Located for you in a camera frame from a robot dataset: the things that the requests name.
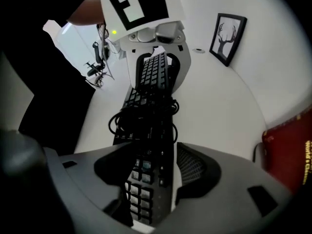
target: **white table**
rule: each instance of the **white table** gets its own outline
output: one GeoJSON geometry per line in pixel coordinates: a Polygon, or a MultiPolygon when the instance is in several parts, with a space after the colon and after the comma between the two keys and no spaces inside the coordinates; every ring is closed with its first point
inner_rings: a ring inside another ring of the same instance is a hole
{"type": "MultiPolygon", "coordinates": [[[[178,141],[251,159],[266,129],[253,95],[238,74],[214,56],[191,52],[191,57],[187,77],[173,94],[180,104],[173,118],[178,141]]],[[[103,88],[96,90],[76,153],[113,144],[108,121],[121,109],[130,81],[126,59],[117,61],[111,70],[116,80],[104,77],[103,88]]]]}

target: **cable bundle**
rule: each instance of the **cable bundle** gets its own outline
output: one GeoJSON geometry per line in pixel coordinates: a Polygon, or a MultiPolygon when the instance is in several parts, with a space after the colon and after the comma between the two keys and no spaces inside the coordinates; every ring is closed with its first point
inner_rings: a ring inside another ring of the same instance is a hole
{"type": "Polygon", "coordinates": [[[104,76],[109,76],[111,77],[113,80],[115,80],[115,78],[113,77],[112,75],[112,72],[108,66],[108,63],[107,63],[107,59],[109,57],[109,52],[110,52],[110,48],[109,48],[109,45],[108,45],[108,42],[105,41],[105,32],[107,32],[107,35],[108,35],[108,31],[106,29],[106,24],[104,23],[103,25],[103,30],[101,31],[101,25],[102,24],[97,24],[97,32],[98,32],[98,35],[102,41],[102,50],[101,50],[101,66],[102,66],[102,69],[98,70],[97,69],[97,77],[95,79],[95,83],[91,83],[87,80],[87,82],[97,88],[101,88],[103,86],[103,77],[104,76]],[[108,69],[108,72],[104,72],[104,68],[107,67],[108,69]]]}
{"type": "MultiPolygon", "coordinates": [[[[130,135],[149,133],[151,129],[161,129],[160,122],[165,117],[171,117],[179,111],[179,104],[175,99],[149,97],[145,105],[139,105],[135,102],[120,110],[114,115],[108,127],[114,135],[130,135]],[[116,132],[112,130],[111,124],[115,122],[116,132]]],[[[177,140],[177,129],[175,130],[174,143],[177,140]]]]}

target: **keyboard cable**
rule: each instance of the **keyboard cable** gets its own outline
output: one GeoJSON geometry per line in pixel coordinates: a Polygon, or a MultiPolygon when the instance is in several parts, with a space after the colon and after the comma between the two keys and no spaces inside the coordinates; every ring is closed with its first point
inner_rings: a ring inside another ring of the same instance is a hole
{"type": "MultiPolygon", "coordinates": [[[[146,131],[157,126],[165,117],[171,117],[179,111],[179,103],[172,98],[147,100],[145,105],[132,103],[130,106],[124,107],[119,113],[115,114],[108,123],[108,128],[113,135],[135,134],[145,129],[146,131]],[[114,121],[116,131],[111,127],[114,121]]],[[[177,141],[178,133],[176,126],[172,123],[175,130],[175,138],[173,143],[177,141]]]]}

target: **black keyboard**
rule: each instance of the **black keyboard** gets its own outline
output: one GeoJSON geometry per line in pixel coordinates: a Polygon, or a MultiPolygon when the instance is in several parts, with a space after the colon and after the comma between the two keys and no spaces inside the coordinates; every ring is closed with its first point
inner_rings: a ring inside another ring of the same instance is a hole
{"type": "Polygon", "coordinates": [[[137,90],[141,94],[165,93],[171,95],[166,52],[146,60],[144,66],[139,70],[139,77],[137,90]]]}
{"type": "MultiPolygon", "coordinates": [[[[130,87],[123,107],[153,104],[155,94],[166,93],[169,88],[166,53],[157,57],[145,62],[140,92],[130,87]]],[[[117,130],[114,145],[129,141],[139,144],[136,163],[124,185],[131,216],[133,220],[155,227],[171,212],[174,165],[172,116],[164,117],[157,127],[151,127],[144,133],[125,134],[117,130]],[[146,141],[153,140],[154,136],[159,141],[146,141]]]]}

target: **framed picture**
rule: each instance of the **framed picture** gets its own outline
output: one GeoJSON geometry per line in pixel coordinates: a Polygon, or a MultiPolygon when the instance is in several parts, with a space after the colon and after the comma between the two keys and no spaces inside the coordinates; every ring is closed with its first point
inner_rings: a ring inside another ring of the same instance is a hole
{"type": "Polygon", "coordinates": [[[225,66],[229,66],[242,38],[247,18],[230,14],[218,14],[214,38],[209,52],[225,66]]]}

